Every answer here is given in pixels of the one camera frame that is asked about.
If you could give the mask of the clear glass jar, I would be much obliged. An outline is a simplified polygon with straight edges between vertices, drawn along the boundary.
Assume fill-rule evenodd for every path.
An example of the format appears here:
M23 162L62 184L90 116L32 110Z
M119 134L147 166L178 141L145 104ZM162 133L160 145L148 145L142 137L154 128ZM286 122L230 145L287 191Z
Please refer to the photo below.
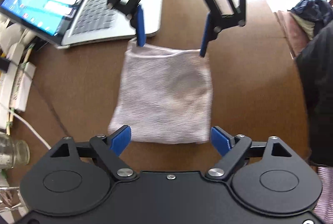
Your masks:
M1 169L11 169L20 165L28 165L30 149L23 140L14 140L9 135L0 135L0 166Z

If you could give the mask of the silver open laptop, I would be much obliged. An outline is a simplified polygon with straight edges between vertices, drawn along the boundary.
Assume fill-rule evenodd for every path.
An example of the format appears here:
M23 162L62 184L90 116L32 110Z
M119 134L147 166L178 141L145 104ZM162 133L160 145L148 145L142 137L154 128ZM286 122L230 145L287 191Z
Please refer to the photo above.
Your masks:
M145 42L161 23L163 0L140 0ZM1 0L1 13L59 49L115 39L136 39L133 14L109 8L107 0Z

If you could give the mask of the grey terry towel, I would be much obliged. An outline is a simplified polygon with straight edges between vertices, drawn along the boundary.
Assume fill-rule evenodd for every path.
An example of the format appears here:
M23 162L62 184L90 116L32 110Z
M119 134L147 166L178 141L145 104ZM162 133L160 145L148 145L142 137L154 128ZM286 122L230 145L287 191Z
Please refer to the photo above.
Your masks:
M132 39L108 132L128 125L134 142L206 143L212 98L209 58L201 57L199 50L139 47Z

